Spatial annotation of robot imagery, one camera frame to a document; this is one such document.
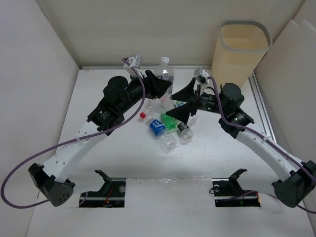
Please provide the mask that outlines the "grapefruit label clear bottle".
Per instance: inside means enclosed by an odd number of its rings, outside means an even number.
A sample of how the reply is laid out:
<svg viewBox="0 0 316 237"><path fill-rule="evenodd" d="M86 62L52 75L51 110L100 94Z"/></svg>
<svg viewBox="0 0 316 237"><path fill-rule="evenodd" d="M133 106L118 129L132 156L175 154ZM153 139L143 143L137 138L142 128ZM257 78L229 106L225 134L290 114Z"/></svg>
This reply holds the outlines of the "grapefruit label clear bottle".
<svg viewBox="0 0 316 237"><path fill-rule="evenodd" d="M171 86L166 91L166 94L171 95L173 90L173 82L174 82L174 71L169 65L169 58L168 57L161 57L160 58L160 65L155 68L154 75L163 80L167 80L171 82Z"/></svg>

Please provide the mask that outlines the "red label clear bottle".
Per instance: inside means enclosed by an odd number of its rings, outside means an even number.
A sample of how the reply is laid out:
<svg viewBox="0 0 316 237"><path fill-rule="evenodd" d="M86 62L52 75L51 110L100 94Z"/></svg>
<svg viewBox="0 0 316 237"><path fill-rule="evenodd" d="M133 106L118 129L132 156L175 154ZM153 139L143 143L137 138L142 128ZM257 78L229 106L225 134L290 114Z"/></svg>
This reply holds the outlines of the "red label clear bottle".
<svg viewBox="0 0 316 237"><path fill-rule="evenodd" d="M140 119L146 119L157 114L164 114L173 108L171 95L167 94L157 99L148 99L139 114Z"/></svg>

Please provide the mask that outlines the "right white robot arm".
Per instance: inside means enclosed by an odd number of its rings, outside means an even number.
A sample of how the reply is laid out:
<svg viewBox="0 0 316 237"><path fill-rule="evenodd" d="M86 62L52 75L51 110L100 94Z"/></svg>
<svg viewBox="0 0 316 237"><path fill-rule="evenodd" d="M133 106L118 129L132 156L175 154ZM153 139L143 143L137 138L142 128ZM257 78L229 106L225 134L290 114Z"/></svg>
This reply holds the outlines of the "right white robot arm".
<svg viewBox="0 0 316 237"><path fill-rule="evenodd" d="M299 206L316 187L316 164L294 157L264 132L255 130L254 119L240 108L244 96L236 84L218 87L214 78L208 79L213 82L210 87L213 94L203 92L193 78L186 87L171 96L173 100L183 101L184 105L166 114L184 123L198 110L220 114L221 128L251 149L275 172L278 180L271 186L276 198L288 207Z"/></svg>

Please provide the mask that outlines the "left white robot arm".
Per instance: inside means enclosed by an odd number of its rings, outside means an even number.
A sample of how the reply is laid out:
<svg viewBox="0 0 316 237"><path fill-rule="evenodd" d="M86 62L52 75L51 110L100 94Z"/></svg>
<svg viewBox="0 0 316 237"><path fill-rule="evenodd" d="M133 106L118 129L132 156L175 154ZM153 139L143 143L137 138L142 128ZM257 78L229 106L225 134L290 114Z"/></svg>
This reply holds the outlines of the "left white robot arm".
<svg viewBox="0 0 316 237"><path fill-rule="evenodd" d="M55 207L63 205L74 193L80 192L79 181L71 176L76 165L89 151L120 127L124 113L144 98L161 98L172 85L146 70L145 76L115 76L103 89L103 98L88 115L73 142L63 145L42 164L33 163L28 172L39 191Z"/></svg>

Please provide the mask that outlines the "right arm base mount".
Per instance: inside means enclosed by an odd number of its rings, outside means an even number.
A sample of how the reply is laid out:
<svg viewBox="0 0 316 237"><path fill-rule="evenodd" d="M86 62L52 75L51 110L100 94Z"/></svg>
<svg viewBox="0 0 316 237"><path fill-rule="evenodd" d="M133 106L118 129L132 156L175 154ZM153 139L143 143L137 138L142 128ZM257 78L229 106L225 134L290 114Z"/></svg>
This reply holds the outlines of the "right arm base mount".
<svg viewBox="0 0 316 237"><path fill-rule="evenodd" d="M246 169L239 169L228 178L212 178L209 193L214 196L215 207L261 207L258 193L243 190L238 178Z"/></svg>

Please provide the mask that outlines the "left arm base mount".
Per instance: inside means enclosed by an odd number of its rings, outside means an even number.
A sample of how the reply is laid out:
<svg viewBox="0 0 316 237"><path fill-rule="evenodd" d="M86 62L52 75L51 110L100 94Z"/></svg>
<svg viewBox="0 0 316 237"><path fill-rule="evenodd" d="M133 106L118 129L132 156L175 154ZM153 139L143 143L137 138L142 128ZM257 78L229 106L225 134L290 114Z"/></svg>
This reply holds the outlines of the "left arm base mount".
<svg viewBox="0 0 316 237"><path fill-rule="evenodd" d="M95 170L102 177L102 186L97 191L82 193L80 208L124 208L126 178L110 178L102 170Z"/></svg>

